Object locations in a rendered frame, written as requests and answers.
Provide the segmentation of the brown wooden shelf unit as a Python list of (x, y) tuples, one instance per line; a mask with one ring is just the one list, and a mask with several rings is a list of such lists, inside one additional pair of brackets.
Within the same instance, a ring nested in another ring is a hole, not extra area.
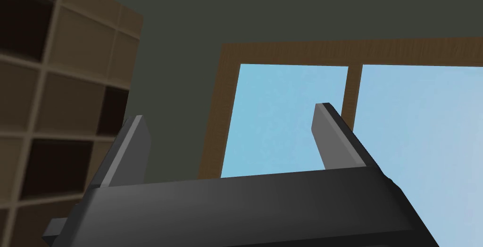
[(0, 0), (0, 247), (80, 201), (119, 132), (143, 16), (115, 0)]

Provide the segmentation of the wooden framed window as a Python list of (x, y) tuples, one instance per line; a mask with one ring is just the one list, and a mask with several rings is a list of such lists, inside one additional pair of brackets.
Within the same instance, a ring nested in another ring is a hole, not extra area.
[(198, 177), (322, 169), (323, 102), (440, 247), (483, 247), (483, 36), (224, 43)]

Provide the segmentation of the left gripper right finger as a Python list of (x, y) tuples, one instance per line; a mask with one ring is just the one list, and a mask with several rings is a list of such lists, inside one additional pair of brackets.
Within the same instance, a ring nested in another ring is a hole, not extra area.
[(311, 131), (326, 170), (380, 168), (330, 103), (315, 105)]

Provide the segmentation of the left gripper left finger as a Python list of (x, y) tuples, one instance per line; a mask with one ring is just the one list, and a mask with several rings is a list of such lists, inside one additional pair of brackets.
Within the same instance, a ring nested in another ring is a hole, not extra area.
[(143, 184), (150, 147), (145, 117), (128, 117), (90, 182), (90, 189)]

